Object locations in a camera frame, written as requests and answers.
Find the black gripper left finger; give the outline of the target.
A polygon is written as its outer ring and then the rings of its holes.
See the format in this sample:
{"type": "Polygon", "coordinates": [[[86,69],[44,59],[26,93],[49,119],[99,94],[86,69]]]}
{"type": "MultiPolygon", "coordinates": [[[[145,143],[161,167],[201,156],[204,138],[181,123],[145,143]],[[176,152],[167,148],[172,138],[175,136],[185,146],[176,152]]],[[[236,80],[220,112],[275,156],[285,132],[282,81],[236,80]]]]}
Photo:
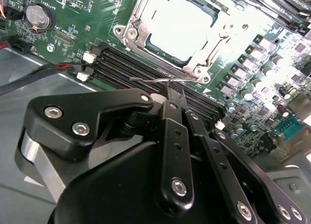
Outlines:
{"type": "Polygon", "coordinates": [[[194,203],[188,130],[174,100],[176,85],[159,94],[123,89],[32,99],[18,144],[21,170],[40,177],[56,204],[78,176],[143,143],[158,147],[155,202],[167,214],[194,203]]]}

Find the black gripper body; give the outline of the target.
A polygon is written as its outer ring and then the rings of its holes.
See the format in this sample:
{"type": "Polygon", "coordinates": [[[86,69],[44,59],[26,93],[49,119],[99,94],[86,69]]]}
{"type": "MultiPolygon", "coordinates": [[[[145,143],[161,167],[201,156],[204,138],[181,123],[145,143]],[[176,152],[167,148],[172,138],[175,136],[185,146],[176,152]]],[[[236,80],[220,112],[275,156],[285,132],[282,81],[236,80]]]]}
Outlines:
{"type": "Polygon", "coordinates": [[[155,202],[158,147],[138,144],[78,176],[54,210],[54,224],[231,224],[216,181],[206,164],[191,158],[194,204],[171,217],[155,202]]]}

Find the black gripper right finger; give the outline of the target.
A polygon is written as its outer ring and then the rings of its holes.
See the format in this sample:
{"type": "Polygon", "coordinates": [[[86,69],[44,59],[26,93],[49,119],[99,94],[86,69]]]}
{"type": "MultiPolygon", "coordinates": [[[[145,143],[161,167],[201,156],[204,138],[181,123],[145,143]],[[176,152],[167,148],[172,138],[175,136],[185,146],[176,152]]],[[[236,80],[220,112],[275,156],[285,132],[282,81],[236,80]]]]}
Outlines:
{"type": "Polygon", "coordinates": [[[208,132],[187,107],[182,86],[174,88],[191,145],[212,170],[222,197],[226,224],[305,224],[293,200],[223,131],[208,132]]]}

